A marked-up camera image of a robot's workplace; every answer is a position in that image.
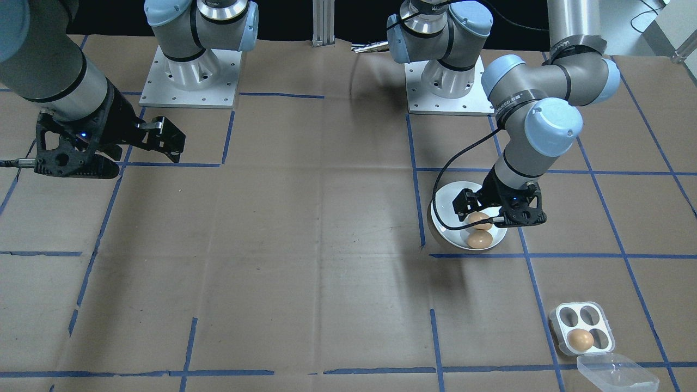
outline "metal post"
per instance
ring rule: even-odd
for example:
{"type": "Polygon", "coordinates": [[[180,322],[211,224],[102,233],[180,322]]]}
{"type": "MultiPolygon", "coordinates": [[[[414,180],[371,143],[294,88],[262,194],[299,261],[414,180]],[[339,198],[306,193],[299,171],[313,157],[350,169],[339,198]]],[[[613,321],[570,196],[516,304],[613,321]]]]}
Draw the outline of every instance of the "metal post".
{"type": "Polygon", "coordinates": [[[334,0],[313,0],[312,46],[334,45],[334,0]]]}
{"type": "Polygon", "coordinates": [[[673,63],[682,63],[695,49],[697,49],[697,30],[675,50],[674,55],[671,57],[671,61],[673,63]]]}

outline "cable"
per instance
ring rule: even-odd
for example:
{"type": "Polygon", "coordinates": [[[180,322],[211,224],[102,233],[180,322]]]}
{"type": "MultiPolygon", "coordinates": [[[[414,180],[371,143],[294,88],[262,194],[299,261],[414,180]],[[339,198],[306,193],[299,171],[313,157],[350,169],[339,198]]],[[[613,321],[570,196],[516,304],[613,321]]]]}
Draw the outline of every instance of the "cable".
{"type": "Polygon", "coordinates": [[[658,12],[659,12],[660,10],[664,9],[666,6],[663,5],[663,6],[658,7],[658,8],[653,8],[652,6],[649,6],[648,3],[646,3],[646,1],[644,1],[644,0],[639,0],[639,1],[641,1],[642,3],[644,3],[644,5],[647,6],[650,10],[649,10],[649,11],[644,11],[644,12],[638,14],[637,16],[633,17],[633,18],[629,21],[629,25],[630,25],[630,26],[632,27],[632,29],[633,29],[634,31],[636,31],[637,33],[643,34],[643,31],[637,29],[637,28],[634,26],[634,21],[636,20],[636,18],[638,18],[638,17],[640,17],[640,16],[642,16],[642,15],[644,15],[644,14],[648,14],[648,13],[654,13],[654,14],[658,15],[658,12]]]}
{"type": "Polygon", "coordinates": [[[465,230],[468,229],[469,227],[473,227],[476,225],[481,225],[482,223],[493,223],[492,219],[482,219],[478,222],[470,223],[469,225],[465,226],[460,226],[460,227],[452,227],[446,225],[443,220],[441,219],[441,216],[438,214],[438,208],[436,207],[436,191],[438,190],[438,183],[441,182],[441,177],[445,173],[445,171],[448,169],[448,167],[457,159],[460,158],[463,154],[465,154],[467,151],[470,151],[471,149],[475,148],[476,146],[479,146],[481,143],[484,143],[485,141],[491,139],[494,135],[499,133],[503,128],[497,128],[495,131],[492,133],[489,133],[487,136],[484,136],[482,139],[479,139],[478,141],[472,143],[470,146],[466,147],[464,150],[458,152],[455,154],[450,160],[443,166],[441,169],[441,172],[438,173],[438,177],[436,177],[436,182],[434,183],[434,192],[433,196],[431,197],[431,208],[434,210],[434,215],[436,216],[436,219],[438,219],[438,222],[446,229],[448,230],[465,230]]]}
{"type": "MultiPolygon", "coordinates": [[[[434,4],[434,6],[436,6],[436,7],[439,7],[439,6],[448,6],[448,5],[450,5],[450,4],[453,4],[453,3],[460,3],[460,2],[462,2],[462,1],[467,1],[467,0],[446,0],[446,1],[444,1],[443,3],[434,4]]],[[[541,29],[541,28],[539,28],[539,27],[530,27],[530,26],[526,26],[526,25],[524,25],[524,24],[519,24],[519,23],[513,22],[512,20],[510,20],[510,19],[508,19],[507,17],[503,16],[503,14],[502,14],[498,9],[496,9],[496,7],[494,7],[493,5],[491,5],[491,3],[489,3],[487,0],[476,0],[476,1],[479,2],[479,3],[484,3],[483,5],[486,6],[489,10],[492,10],[492,11],[495,12],[498,16],[500,16],[501,19],[505,20],[507,23],[509,23],[509,24],[511,24],[511,25],[513,25],[513,26],[520,27],[520,28],[522,28],[522,29],[532,30],[532,31],[543,31],[543,32],[549,31],[549,29],[541,29]]],[[[418,12],[416,12],[416,13],[413,13],[412,15],[409,15],[408,17],[405,17],[404,19],[400,19],[400,20],[397,21],[396,23],[392,24],[392,26],[388,27],[388,31],[391,30],[391,29],[393,29],[393,28],[395,28],[398,24],[404,23],[404,22],[406,22],[407,20],[410,20],[410,19],[412,19],[412,18],[414,18],[414,17],[417,17],[418,15],[421,15],[421,14],[422,14],[422,12],[421,12],[421,11],[418,11],[418,12]]]]}

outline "clear plastic egg container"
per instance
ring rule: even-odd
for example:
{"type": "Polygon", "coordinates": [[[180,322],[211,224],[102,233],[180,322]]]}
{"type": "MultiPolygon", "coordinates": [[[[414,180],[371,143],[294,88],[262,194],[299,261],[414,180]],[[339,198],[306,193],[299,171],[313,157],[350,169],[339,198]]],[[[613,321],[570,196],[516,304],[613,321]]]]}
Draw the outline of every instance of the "clear plastic egg container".
{"type": "Polygon", "coordinates": [[[562,303],[551,312],[549,318],[557,335],[559,349],[566,355],[605,354],[615,349],[615,338],[603,309],[595,302],[562,303]],[[593,336],[593,345],[579,351],[569,342],[569,332],[583,329],[593,336]]]}

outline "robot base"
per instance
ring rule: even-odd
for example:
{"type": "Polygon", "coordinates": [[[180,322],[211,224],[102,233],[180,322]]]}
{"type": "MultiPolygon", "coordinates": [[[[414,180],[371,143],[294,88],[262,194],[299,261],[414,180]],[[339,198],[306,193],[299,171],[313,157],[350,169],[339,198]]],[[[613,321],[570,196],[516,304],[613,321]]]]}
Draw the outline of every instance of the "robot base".
{"type": "Polygon", "coordinates": [[[484,64],[482,58],[477,59],[475,66],[475,82],[470,92],[456,99],[441,98],[426,89],[421,83],[421,74],[428,61],[416,61],[404,64],[406,74],[406,96],[411,114],[446,114],[450,116],[489,116],[493,114],[493,106],[487,100],[482,88],[482,73],[484,64]]]}
{"type": "MultiPolygon", "coordinates": [[[[464,222],[460,222],[460,219],[458,216],[455,214],[455,212],[452,209],[452,201],[457,197],[457,195],[460,193],[461,190],[464,188],[469,188],[473,191],[478,191],[482,186],[469,182],[469,181],[458,181],[454,183],[449,183],[446,186],[443,186],[441,189],[436,192],[436,206],[438,207],[438,215],[441,217],[441,220],[448,226],[451,227],[458,227],[458,226],[464,226],[464,222]]],[[[498,210],[500,207],[489,207],[487,209],[484,209],[482,212],[487,214],[488,216],[497,216],[498,215],[498,210]]],[[[499,228],[496,226],[492,226],[491,229],[487,230],[491,236],[493,237],[493,242],[491,245],[487,248],[484,249],[474,249],[470,248],[467,245],[467,238],[469,237],[470,233],[467,230],[448,230],[443,227],[438,222],[438,219],[436,219],[436,214],[434,213],[433,206],[431,205],[431,221],[434,223],[434,226],[436,226],[436,229],[438,230],[438,233],[449,243],[452,245],[455,245],[458,248],[461,249],[466,249],[466,250],[487,250],[491,249],[494,246],[498,245],[503,240],[503,237],[506,235],[507,229],[505,228],[499,228]]]]}
{"type": "Polygon", "coordinates": [[[178,89],[167,77],[167,58],[158,46],[148,81],[143,87],[140,105],[144,107],[193,107],[204,109],[232,109],[237,95],[240,76],[241,52],[213,50],[220,62],[216,83],[207,89],[185,91],[178,89]]]}

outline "egg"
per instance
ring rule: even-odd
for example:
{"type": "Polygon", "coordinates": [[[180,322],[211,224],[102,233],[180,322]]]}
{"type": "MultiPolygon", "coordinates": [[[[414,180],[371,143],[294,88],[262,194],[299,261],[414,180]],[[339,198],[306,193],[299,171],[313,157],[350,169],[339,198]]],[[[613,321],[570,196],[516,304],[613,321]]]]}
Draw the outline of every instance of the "egg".
{"type": "Polygon", "coordinates": [[[484,230],[477,230],[467,237],[467,245],[472,249],[488,248],[491,243],[493,243],[493,236],[484,230]]]}
{"type": "Polygon", "coordinates": [[[569,345],[576,351],[584,352],[590,349],[595,342],[593,335],[585,329],[572,329],[567,335],[569,345]]]}
{"type": "MultiPolygon", "coordinates": [[[[483,212],[473,212],[467,215],[466,224],[479,222],[480,220],[489,219],[489,216],[483,212]]],[[[488,230],[491,229],[493,225],[491,223],[482,223],[481,225],[474,226],[477,230],[488,230]]]]}

